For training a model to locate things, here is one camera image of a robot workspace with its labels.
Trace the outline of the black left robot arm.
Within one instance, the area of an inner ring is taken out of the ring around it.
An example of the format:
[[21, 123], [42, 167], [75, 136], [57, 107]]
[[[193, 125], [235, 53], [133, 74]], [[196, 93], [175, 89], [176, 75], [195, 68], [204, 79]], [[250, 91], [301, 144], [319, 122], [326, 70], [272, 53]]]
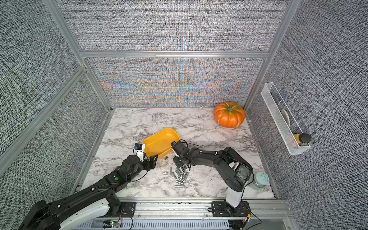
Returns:
[[66, 230], [109, 212], [117, 212], [120, 200], [116, 193], [135, 182], [141, 171], [155, 169], [158, 155], [129, 155], [122, 164], [95, 184], [66, 198], [35, 203], [19, 226], [20, 230]]

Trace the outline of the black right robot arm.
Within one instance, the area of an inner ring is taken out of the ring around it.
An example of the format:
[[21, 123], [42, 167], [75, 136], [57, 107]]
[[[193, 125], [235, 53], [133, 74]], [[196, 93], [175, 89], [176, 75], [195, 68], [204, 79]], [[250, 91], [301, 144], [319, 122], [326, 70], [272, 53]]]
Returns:
[[226, 147], [219, 151], [207, 151], [199, 147], [190, 149], [184, 140], [172, 142], [171, 148], [175, 153], [173, 161], [178, 169], [186, 168], [190, 171], [193, 166], [216, 169], [228, 186], [225, 202], [233, 209], [239, 207], [244, 189], [254, 178], [254, 170], [233, 148]]

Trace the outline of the yellow plastic storage box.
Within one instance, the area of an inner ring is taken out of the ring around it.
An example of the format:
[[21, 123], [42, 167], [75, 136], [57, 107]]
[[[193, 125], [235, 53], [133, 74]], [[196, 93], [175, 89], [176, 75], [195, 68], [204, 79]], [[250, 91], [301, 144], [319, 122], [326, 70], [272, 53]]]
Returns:
[[143, 141], [144, 152], [148, 157], [158, 155], [161, 159], [172, 151], [171, 143], [179, 140], [179, 135], [172, 128], [163, 129]]

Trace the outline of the orange decorative pumpkin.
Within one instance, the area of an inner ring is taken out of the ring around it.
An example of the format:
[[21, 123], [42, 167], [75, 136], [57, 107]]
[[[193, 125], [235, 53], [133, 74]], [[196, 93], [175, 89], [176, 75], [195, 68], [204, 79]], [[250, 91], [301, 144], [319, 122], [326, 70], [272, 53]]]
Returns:
[[234, 102], [224, 102], [214, 109], [214, 119], [221, 127], [237, 128], [246, 119], [244, 109]]

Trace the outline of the mint green cup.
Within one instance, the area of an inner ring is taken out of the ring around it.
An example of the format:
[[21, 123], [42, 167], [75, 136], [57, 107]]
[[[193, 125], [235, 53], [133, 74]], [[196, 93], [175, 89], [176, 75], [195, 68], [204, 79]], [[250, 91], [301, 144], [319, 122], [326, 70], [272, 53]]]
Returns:
[[269, 184], [269, 176], [265, 172], [257, 172], [255, 174], [253, 182], [250, 184], [250, 188], [253, 190], [262, 190]]

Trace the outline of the yellow bottle with black cap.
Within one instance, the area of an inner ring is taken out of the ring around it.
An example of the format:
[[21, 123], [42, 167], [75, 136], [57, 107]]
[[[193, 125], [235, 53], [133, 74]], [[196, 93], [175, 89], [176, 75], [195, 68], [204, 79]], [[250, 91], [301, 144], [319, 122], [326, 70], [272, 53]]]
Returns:
[[309, 144], [312, 140], [311, 135], [307, 133], [298, 133], [293, 136], [298, 144]]

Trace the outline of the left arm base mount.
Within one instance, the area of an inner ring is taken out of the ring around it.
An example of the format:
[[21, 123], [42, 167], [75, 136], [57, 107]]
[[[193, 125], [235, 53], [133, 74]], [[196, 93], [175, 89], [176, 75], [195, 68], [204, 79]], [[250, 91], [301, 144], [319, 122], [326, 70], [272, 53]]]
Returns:
[[112, 211], [109, 211], [109, 215], [120, 218], [132, 218], [135, 214], [136, 204], [136, 202], [123, 201], [119, 206], [113, 207]]

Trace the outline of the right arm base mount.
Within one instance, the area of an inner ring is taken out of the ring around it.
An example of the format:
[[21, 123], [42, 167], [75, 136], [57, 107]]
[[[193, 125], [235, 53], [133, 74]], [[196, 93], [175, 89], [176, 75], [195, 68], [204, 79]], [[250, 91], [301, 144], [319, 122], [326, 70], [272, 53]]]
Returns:
[[213, 217], [248, 217], [251, 215], [249, 203], [240, 201], [239, 205], [234, 208], [226, 201], [213, 201], [208, 211], [212, 213]]

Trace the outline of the clear acrylic wall shelf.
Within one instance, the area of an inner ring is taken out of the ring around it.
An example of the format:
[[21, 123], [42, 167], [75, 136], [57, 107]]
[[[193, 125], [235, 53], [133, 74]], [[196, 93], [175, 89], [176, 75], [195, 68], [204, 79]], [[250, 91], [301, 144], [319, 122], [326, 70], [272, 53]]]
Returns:
[[311, 146], [309, 143], [299, 143], [296, 140], [296, 135], [303, 133], [303, 131], [274, 83], [265, 83], [261, 96], [289, 154], [300, 155], [307, 151]]

